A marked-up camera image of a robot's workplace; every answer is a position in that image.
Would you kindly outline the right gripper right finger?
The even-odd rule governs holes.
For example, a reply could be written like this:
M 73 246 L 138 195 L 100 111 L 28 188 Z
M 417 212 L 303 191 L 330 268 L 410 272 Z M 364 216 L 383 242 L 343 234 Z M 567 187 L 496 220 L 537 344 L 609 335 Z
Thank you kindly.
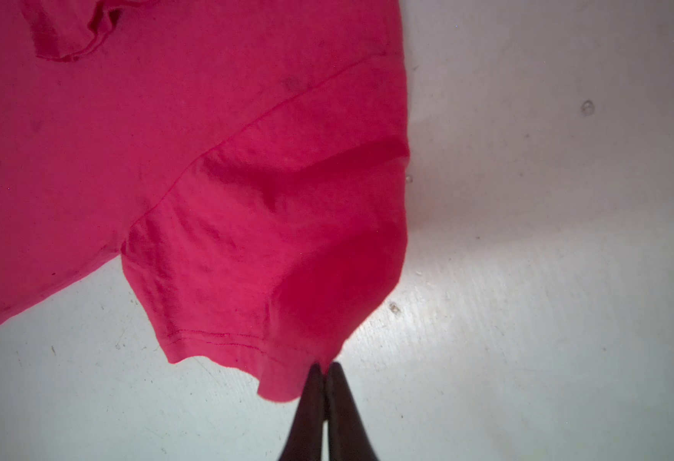
M 342 365 L 333 362 L 325 378 L 328 449 L 331 461 L 378 461 Z

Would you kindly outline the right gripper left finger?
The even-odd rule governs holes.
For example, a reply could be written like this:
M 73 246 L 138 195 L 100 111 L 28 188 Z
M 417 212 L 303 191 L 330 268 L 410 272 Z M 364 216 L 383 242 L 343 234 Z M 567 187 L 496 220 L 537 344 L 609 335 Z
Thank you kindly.
M 311 366 L 279 461 L 320 461 L 325 423 L 325 376 Z

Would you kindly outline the magenta t shirt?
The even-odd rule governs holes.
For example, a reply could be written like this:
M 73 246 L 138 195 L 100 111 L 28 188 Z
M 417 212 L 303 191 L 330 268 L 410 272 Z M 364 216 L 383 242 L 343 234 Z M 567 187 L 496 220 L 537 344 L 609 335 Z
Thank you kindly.
M 300 395 L 399 280 L 396 1 L 0 1 L 0 324 L 110 259 L 167 359 Z

